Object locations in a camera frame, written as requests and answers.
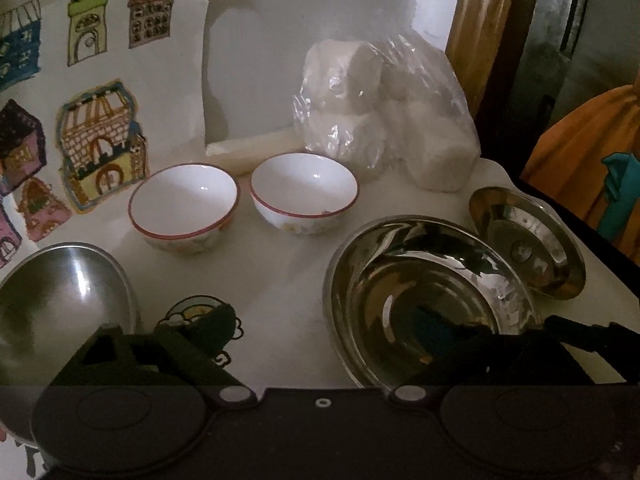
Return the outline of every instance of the white paper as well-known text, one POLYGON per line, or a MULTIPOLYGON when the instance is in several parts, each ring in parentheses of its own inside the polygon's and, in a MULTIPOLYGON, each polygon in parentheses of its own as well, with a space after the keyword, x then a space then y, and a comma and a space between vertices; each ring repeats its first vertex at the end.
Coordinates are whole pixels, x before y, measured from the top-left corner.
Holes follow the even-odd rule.
MULTIPOLYGON (((113 251, 130 229, 127 201, 137 182, 186 160, 187 154, 204 152, 202 45, 207 6, 206 0, 0 0, 4 40, 7 30, 21 25, 18 40, 33 37, 33 22, 40 22, 38 71, 1 92, 0 109, 13 100, 20 107, 11 104, 14 112, 24 110, 36 118, 46 153, 46 164, 34 169, 33 159, 42 157, 42 150, 34 150, 33 136, 20 140, 26 130, 7 134, 15 144, 27 144, 29 151, 21 152, 24 147, 18 145, 9 152, 9 143, 3 152, 8 153, 3 167, 14 168, 5 188, 16 189, 2 199, 2 206, 21 241, 0 216, 0 279, 28 254, 57 242, 83 241, 113 251), (143 14, 139 18, 132 13, 138 4, 143 14), (7 14, 11 9, 17 10, 7 14), (155 20, 150 30, 159 37, 145 42, 148 19, 155 20), (130 48, 136 20, 142 22, 143 41, 130 48), (94 97, 98 88, 110 93, 94 97), (90 102, 77 107, 77 116, 70 110, 63 121, 63 105, 83 93, 90 102), (135 134, 132 121, 139 124, 146 142, 135 134), (144 144, 146 168, 140 153, 144 144), (70 169, 63 176, 65 164, 70 169), (82 204, 82 194, 74 191, 74 178, 88 203, 82 204), (38 210, 45 200, 47 205, 38 210), (42 237, 51 228, 55 229, 42 237), (17 251, 12 254, 14 246, 17 251)), ((32 44, 30 59, 34 48, 32 44)), ((23 50, 16 44, 6 55, 23 56, 23 50)), ((0 58, 0 75, 3 61, 0 58)))

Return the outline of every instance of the white wall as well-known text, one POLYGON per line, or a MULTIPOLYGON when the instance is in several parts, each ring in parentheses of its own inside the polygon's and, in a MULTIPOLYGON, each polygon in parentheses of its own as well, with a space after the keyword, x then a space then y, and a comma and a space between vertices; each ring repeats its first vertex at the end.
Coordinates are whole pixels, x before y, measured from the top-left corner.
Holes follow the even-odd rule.
POLYGON ((306 51, 326 38, 380 37, 411 26, 444 48, 457 0, 209 0, 205 34, 207 139, 292 122, 306 51))

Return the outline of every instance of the white ceramic bowl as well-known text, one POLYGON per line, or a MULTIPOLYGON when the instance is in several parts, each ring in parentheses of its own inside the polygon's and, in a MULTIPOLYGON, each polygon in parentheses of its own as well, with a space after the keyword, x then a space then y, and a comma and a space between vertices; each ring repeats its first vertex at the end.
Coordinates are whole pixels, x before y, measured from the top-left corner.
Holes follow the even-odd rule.
POLYGON ((343 165, 311 153, 286 153, 264 161, 251 176, 251 195, 270 224, 296 234, 336 226, 360 193, 343 165))
POLYGON ((240 187, 209 164, 180 164, 153 174, 133 192, 129 218, 145 240, 176 253, 211 248, 228 227, 240 187))

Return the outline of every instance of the bowl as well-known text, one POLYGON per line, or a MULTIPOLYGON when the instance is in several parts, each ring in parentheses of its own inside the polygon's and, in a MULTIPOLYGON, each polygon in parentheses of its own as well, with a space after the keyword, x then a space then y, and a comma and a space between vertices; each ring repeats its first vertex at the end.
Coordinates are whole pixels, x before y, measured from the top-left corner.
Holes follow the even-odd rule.
POLYGON ((540 324, 527 287, 496 251, 460 226, 423 216, 359 229, 335 253, 322 296, 334 347, 362 386, 393 388, 428 366, 419 307, 500 334, 540 324))
POLYGON ((31 410, 45 387, 103 324, 139 326, 127 277, 109 254, 66 243, 23 260, 0 284, 0 421, 33 443, 31 410))
POLYGON ((271 225, 295 234, 318 234, 336 227, 359 193, 351 171, 311 153, 274 156, 251 177, 256 209, 271 225))
POLYGON ((232 221, 240 187, 210 164, 179 164, 153 174, 131 195, 129 218, 162 250, 193 254, 215 245, 232 221))
POLYGON ((482 240, 527 286, 556 300, 571 300, 584 290, 582 253, 548 204, 517 190, 483 187, 471 196, 469 211, 482 240))

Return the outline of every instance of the orange cloth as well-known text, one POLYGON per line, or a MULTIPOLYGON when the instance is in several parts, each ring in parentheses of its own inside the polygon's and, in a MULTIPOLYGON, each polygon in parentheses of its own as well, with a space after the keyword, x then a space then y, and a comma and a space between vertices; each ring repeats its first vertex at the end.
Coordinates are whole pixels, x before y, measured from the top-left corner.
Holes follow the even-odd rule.
MULTIPOLYGON (((632 85, 587 101, 547 130, 538 141, 522 179, 597 228, 607 207, 602 159, 630 153, 640 130, 640 106, 632 85)), ((640 264, 640 206, 614 245, 640 264)))

